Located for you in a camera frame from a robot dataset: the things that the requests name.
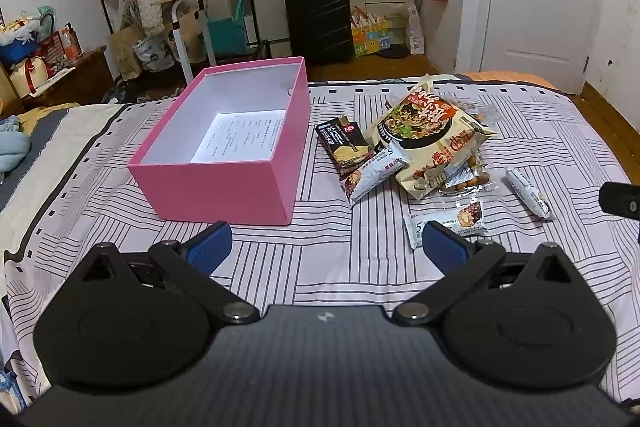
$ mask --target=blanket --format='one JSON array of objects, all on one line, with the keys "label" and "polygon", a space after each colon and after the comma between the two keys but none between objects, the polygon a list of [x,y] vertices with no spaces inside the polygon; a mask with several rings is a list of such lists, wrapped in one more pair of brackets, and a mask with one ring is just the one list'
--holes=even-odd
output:
[{"label": "blanket", "polygon": [[[385,100],[411,88],[369,82],[310,87],[311,118],[292,223],[233,226],[232,253],[212,278],[264,313],[272,303],[373,303],[390,311],[442,277],[421,249],[411,249],[402,224],[406,214],[440,208],[442,201],[411,200],[389,179],[351,210],[313,130],[342,114],[369,126],[386,111]],[[495,168],[525,172],[546,192],[558,220],[536,219],[498,183],[483,196],[488,234],[511,251],[534,251],[543,241],[565,249],[618,331],[603,388],[618,400],[640,396],[637,225],[607,216],[598,206],[603,182],[627,181],[619,163],[573,103],[554,90],[449,75],[436,77],[434,89],[497,108],[500,136],[482,146],[484,155]],[[159,219],[126,168],[170,103],[121,108],[86,142],[30,219],[4,222],[14,238],[4,254],[6,284],[19,381],[27,396],[43,389],[32,343],[42,304],[93,244],[113,241],[122,251],[144,251],[161,239],[185,240],[206,227]]]}]

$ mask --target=pink box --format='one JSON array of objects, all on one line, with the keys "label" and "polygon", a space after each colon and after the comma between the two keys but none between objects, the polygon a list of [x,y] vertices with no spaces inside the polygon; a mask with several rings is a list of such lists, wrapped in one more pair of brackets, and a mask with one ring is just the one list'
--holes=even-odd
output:
[{"label": "pink box", "polygon": [[288,225],[309,125],[305,60],[203,70],[129,171],[162,219]]}]

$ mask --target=black suitcase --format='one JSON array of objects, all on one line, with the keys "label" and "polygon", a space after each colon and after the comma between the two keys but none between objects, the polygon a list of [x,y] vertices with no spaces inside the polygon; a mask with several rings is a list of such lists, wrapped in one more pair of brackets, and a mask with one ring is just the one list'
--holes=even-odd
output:
[{"label": "black suitcase", "polygon": [[349,0],[284,0],[291,53],[309,64],[347,62],[353,56]]}]

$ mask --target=instant noodle bag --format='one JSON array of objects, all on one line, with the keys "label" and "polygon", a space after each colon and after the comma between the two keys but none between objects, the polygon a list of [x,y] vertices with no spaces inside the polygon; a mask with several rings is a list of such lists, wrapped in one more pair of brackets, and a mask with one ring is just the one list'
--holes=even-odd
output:
[{"label": "instant noodle bag", "polygon": [[445,167],[464,163],[495,135],[463,110],[429,92],[429,86],[428,80],[417,84],[367,131],[372,144],[395,140],[411,158],[396,180],[417,200],[443,183]]}]

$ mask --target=teal bag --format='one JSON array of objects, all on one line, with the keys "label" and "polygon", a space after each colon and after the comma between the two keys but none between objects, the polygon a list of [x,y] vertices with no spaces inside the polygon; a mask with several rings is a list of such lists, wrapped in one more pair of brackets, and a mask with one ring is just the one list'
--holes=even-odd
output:
[{"label": "teal bag", "polygon": [[207,14],[207,28],[216,55],[242,55],[246,53],[244,27],[244,1],[236,4],[236,13],[227,19],[212,20]]}]

